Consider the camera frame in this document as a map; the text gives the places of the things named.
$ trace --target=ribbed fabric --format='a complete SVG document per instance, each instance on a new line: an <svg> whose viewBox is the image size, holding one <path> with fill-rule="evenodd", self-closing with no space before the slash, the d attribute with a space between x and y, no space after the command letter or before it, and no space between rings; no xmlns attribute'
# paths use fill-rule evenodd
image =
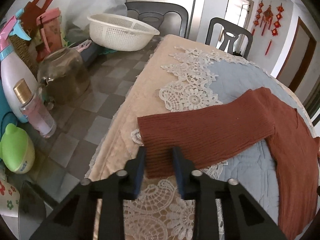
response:
<svg viewBox="0 0 320 240"><path fill-rule="evenodd" d="M173 146L201 169L265 138L277 163L279 227L292 240L313 219L319 138L313 139L297 110L269 89L248 90L226 105L139 117L138 124L149 178L173 174Z"/></svg>

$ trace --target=dark gray chair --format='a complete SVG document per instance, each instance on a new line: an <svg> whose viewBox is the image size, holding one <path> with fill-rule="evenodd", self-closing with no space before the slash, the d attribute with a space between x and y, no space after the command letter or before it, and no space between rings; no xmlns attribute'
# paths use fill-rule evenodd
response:
<svg viewBox="0 0 320 240"><path fill-rule="evenodd" d="M218 17L211 19L205 44L210 45L213 27L216 23L220 23L223 26L224 40L223 40L223 43L220 45L219 49L224 51L227 47L228 41L230 41L229 46L228 46L228 53L229 54L233 54L233 44L238 39L239 35L243 34L243 35L247 36L248 44L247 44L245 51L244 51L244 54L243 54L243 57L245 59L247 59L251 45L252 45L252 41L253 41L252 34L248 30L246 30L238 25L235 25L231 22L228 22L225 19L221 19ZM231 37L227 33L232 33L235 37Z"/></svg>
<svg viewBox="0 0 320 240"><path fill-rule="evenodd" d="M181 5L167 2L126 2L128 10L136 11L139 16L138 20L145 22L152 27L159 29L160 25L163 23L164 15L168 12L175 12L181 17L180 33L179 36L185 38L188 26L188 11ZM153 17L158 19L157 21L145 21L144 18Z"/></svg>

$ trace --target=red chinese knot decoration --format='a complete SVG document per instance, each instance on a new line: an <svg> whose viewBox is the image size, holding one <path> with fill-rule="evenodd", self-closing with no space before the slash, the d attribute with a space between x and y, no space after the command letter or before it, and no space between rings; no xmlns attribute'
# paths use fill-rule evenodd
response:
<svg viewBox="0 0 320 240"><path fill-rule="evenodd" d="M279 20L282 18L282 12L284 12L284 8L282 7L282 3L281 3L281 5L280 6L278 6L277 7L277 10L278 10L278 14L276 15L276 18L277 18L277 20L274 22L274 26L275 26L275 28L271 31L272 32L272 36L277 36L278 35L278 28L280 28L281 27L281 24L280 24L280 22L279 22Z"/></svg>
<svg viewBox="0 0 320 240"><path fill-rule="evenodd" d="M257 14L256 14L256 19L253 21L254 26L258 26L259 25L259 19L261 18L260 14L262 13L262 7L264 6L262 0L261 3L259 3L259 9L257 10ZM256 28L254 28L252 30L252 35L254 35Z"/></svg>
<svg viewBox="0 0 320 240"><path fill-rule="evenodd" d="M264 27L263 27L261 36L263 36L267 24L269 25L268 30L270 30L271 24L272 24L272 19L273 19L273 13L271 11L271 4L269 4L268 9L265 10L265 12L263 13L262 21L260 23L260 27L261 27L262 23L264 22Z"/></svg>

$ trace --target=gold bottle cap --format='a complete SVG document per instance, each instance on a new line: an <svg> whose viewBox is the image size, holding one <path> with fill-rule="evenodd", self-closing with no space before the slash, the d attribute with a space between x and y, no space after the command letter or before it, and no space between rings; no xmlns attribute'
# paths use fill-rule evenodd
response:
<svg viewBox="0 0 320 240"><path fill-rule="evenodd" d="M17 82L17 84L13 87L13 91L16 94L16 96L21 104L25 104L32 97L32 93L31 93L26 81L24 80L24 78L20 79Z"/></svg>

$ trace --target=teal container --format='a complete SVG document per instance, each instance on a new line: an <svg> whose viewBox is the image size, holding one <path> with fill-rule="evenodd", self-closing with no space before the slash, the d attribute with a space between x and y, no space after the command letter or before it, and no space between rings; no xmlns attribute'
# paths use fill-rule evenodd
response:
<svg viewBox="0 0 320 240"><path fill-rule="evenodd" d="M1 120L0 139L1 139L7 125L9 123L13 123L14 125L17 125L17 121L18 121L17 117L14 115L10 106L8 105L7 99L5 98L1 80L0 80L0 120Z"/></svg>

